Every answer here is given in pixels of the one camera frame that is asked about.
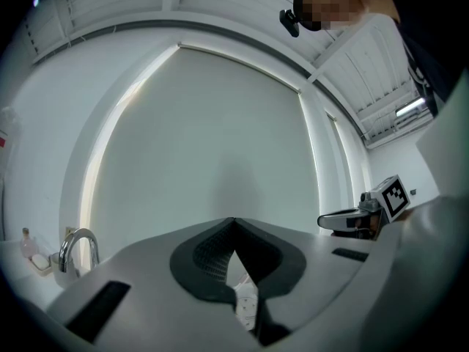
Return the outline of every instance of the white ceiling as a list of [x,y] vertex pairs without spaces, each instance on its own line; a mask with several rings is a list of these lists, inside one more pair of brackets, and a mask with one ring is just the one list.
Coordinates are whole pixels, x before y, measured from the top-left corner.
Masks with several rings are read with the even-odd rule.
[[[291,7],[292,0],[40,0],[21,30],[37,61],[116,22],[171,19],[224,26],[276,48],[307,70],[309,82],[321,82],[345,107],[366,133],[366,143],[395,136],[392,112],[417,94],[394,22],[370,15],[345,30],[301,28],[293,38],[278,21],[278,12]],[[429,119],[421,115],[417,125]]]

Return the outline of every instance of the soap dish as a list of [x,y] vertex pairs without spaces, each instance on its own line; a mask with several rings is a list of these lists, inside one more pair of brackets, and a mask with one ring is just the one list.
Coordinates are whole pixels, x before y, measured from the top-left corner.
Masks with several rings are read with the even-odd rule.
[[26,260],[28,261],[29,267],[39,276],[46,276],[52,272],[52,266],[48,258],[46,258],[46,260],[49,262],[49,267],[44,270],[40,270],[29,258],[26,258]]

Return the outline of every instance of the faucet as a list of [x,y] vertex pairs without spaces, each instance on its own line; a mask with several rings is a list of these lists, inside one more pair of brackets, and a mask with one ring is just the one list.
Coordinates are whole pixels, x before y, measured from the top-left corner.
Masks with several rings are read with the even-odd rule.
[[97,252],[97,240],[93,232],[87,228],[79,228],[78,230],[69,233],[62,243],[59,252],[59,270],[66,273],[68,264],[71,261],[70,254],[75,243],[81,238],[87,238],[89,241],[89,254],[91,255],[91,269],[95,268],[100,262],[100,256]]

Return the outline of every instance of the camera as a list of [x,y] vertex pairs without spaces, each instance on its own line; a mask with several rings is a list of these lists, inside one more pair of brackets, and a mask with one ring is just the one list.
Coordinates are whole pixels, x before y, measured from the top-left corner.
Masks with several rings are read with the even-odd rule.
[[297,38],[300,35],[300,28],[298,27],[298,21],[291,10],[280,11],[280,22],[284,25],[285,29],[288,30],[292,37]]
[[300,35],[299,23],[311,32],[317,32],[321,29],[320,22],[313,22],[311,17],[308,17],[308,15],[305,17],[303,14],[303,0],[293,0],[293,12],[291,10],[281,10],[280,22],[295,38]]

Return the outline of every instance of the bottle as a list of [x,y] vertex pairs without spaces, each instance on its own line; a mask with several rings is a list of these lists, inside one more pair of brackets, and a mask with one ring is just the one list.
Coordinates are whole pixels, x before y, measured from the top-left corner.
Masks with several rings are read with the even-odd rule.
[[38,251],[37,244],[29,238],[29,229],[23,228],[23,238],[20,242],[21,254],[23,257],[31,259]]

